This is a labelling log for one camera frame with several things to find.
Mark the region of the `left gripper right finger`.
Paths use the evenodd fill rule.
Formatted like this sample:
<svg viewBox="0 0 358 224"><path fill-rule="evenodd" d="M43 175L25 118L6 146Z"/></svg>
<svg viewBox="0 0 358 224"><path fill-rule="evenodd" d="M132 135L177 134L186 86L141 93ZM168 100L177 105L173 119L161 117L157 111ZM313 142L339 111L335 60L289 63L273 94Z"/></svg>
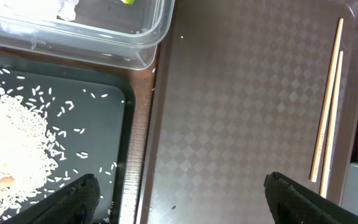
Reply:
<svg viewBox="0 0 358 224"><path fill-rule="evenodd" d="M264 180L275 224L358 224L358 216L279 173Z"/></svg>

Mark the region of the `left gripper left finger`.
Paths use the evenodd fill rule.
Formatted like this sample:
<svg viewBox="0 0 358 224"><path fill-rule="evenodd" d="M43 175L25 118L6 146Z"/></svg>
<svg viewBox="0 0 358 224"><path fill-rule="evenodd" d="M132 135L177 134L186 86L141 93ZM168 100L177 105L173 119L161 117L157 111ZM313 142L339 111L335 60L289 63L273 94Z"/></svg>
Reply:
<svg viewBox="0 0 358 224"><path fill-rule="evenodd" d="M99 196L97 178L85 174L2 224L93 223Z"/></svg>

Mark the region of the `wooden chopstick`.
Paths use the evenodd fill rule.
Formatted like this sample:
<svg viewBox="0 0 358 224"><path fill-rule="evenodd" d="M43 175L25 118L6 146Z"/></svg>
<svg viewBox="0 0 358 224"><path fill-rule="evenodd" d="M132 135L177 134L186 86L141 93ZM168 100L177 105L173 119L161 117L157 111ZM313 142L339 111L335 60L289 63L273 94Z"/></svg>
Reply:
<svg viewBox="0 0 358 224"><path fill-rule="evenodd" d="M331 170L331 158L333 153L334 134L336 129L337 106L339 101L339 90L341 86L343 55L344 52L340 51L337 61L337 69L336 69L333 93L331 99L329 127L327 131L326 147L324 152L323 173L322 173L321 187L319 192L320 196L322 196L323 198L326 198L328 194L329 175Z"/></svg>
<svg viewBox="0 0 358 224"><path fill-rule="evenodd" d="M313 162L310 172L310 181L316 182L319 171L319 163L321 159L321 152L323 150L323 143L325 139L325 132L328 123L329 109L331 105L331 98L333 94L334 81L336 77L337 61L339 56L339 47L341 43L341 36L343 30L344 19L339 18L337 24L337 31L334 39L333 51L331 54L331 61L329 65L328 79L326 82L326 89L324 93L323 106L319 120L318 133L316 136L316 144L314 147Z"/></svg>

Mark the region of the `white tissue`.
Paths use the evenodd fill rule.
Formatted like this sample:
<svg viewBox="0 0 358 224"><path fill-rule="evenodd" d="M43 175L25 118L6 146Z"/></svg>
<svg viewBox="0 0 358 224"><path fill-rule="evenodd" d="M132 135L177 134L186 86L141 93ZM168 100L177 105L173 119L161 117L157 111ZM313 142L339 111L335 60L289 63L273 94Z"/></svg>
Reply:
<svg viewBox="0 0 358 224"><path fill-rule="evenodd" d="M8 11L26 17L39 19L61 18L74 21L75 7L79 0L4 0L0 5Z"/></svg>

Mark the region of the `yellow green snack wrapper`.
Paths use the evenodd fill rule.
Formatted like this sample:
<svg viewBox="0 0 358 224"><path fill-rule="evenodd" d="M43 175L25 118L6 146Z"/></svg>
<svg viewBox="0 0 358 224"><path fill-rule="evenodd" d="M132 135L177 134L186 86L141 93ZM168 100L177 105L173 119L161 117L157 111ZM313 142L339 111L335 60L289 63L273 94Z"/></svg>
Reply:
<svg viewBox="0 0 358 224"><path fill-rule="evenodd" d="M132 5L134 2L135 2L135 0L121 0L124 4L130 4L130 5Z"/></svg>

